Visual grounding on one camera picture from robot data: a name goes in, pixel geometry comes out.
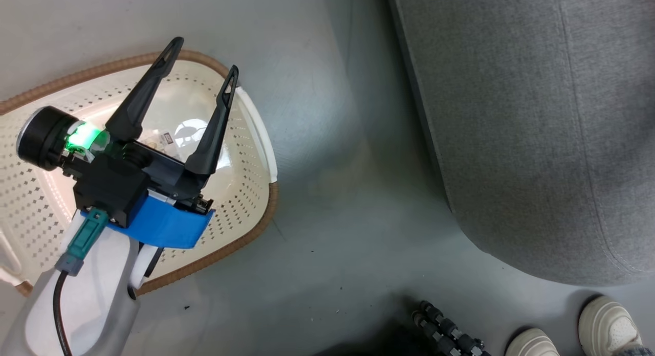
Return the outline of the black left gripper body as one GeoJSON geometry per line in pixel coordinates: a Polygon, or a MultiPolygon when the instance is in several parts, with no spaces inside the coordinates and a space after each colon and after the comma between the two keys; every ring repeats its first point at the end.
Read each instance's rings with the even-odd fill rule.
{"type": "Polygon", "coordinates": [[[44,170],[61,169],[75,180],[77,209],[100,209],[108,214],[138,213],[151,191],[173,200],[174,207],[208,214],[213,201],[201,193],[211,175],[185,169],[185,162],[136,141],[113,141],[107,130],[97,138],[85,137],[89,146],[73,141],[82,121],[56,107],[35,112],[18,137],[18,157],[44,170]]]}

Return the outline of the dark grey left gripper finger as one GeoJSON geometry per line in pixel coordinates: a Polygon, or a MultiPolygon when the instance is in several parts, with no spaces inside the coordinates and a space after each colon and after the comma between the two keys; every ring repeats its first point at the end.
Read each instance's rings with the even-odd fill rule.
{"type": "Polygon", "coordinates": [[[198,175],[214,174],[220,160],[223,139],[231,113],[239,69],[232,65],[216,97],[216,107],[211,114],[203,136],[194,153],[185,162],[185,169],[198,175]]]}
{"type": "Polygon", "coordinates": [[[184,39],[174,37],[105,124],[113,141],[136,141],[143,131],[143,120],[162,79],[178,59],[184,39]]]}

